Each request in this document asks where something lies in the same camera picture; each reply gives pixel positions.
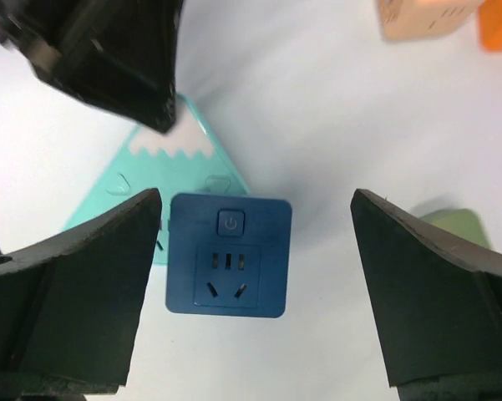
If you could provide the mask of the blue cube plug adapter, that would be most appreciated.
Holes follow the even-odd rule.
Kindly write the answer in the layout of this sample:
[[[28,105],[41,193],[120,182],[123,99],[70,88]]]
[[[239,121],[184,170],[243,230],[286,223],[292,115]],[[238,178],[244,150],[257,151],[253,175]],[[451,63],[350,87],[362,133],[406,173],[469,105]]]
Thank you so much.
[[[181,193],[170,204],[170,312],[280,317],[286,309],[292,205],[248,195]]]

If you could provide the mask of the olive green power strip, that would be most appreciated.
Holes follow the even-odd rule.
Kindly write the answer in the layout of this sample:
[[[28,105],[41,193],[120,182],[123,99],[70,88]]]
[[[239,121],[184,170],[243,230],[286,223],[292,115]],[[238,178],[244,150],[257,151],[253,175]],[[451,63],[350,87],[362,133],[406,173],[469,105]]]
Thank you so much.
[[[470,209],[440,209],[419,219],[478,246],[491,248],[483,222]]]

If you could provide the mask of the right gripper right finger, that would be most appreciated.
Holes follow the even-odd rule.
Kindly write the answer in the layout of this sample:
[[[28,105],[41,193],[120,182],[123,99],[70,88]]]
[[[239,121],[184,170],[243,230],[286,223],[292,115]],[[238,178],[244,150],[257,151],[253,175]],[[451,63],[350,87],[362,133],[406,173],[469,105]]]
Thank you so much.
[[[502,254],[370,190],[350,210],[389,385],[402,400],[502,400]]]

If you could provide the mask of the beige cube plug adapter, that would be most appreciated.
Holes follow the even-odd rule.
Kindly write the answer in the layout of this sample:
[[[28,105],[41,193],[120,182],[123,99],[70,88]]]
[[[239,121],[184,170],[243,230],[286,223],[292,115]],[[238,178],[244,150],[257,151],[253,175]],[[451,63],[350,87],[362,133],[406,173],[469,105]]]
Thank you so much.
[[[378,0],[382,34],[389,41],[448,35],[469,19],[481,0]]]

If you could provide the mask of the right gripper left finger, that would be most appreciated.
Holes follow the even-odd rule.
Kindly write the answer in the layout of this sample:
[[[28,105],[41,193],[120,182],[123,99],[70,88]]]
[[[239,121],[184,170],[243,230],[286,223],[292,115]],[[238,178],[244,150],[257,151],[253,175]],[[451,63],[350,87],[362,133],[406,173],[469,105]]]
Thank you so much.
[[[84,400],[129,375],[162,200],[143,190],[18,251],[0,251],[0,400]]]

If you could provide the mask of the teal triangular power strip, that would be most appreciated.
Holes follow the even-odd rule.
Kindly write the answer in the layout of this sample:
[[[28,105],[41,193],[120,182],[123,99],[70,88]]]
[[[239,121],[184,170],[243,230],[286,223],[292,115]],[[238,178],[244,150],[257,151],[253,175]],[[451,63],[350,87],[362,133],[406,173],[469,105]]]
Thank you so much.
[[[162,217],[153,263],[167,264],[170,202],[179,193],[245,195],[248,185],[216,138],[213,129],[185,96],[176,98],[177,120],[165,135],[139,125],[64,225],[80,225],[142,190],[156,188]]]

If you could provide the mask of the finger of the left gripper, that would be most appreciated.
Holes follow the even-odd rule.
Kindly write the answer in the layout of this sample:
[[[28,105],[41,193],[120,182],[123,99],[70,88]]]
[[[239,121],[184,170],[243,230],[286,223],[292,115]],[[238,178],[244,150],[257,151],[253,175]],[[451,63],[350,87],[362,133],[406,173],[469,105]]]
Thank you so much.
[[[0,44],[35,76],[161,134],[176,121],[181,1],[0,1]]]

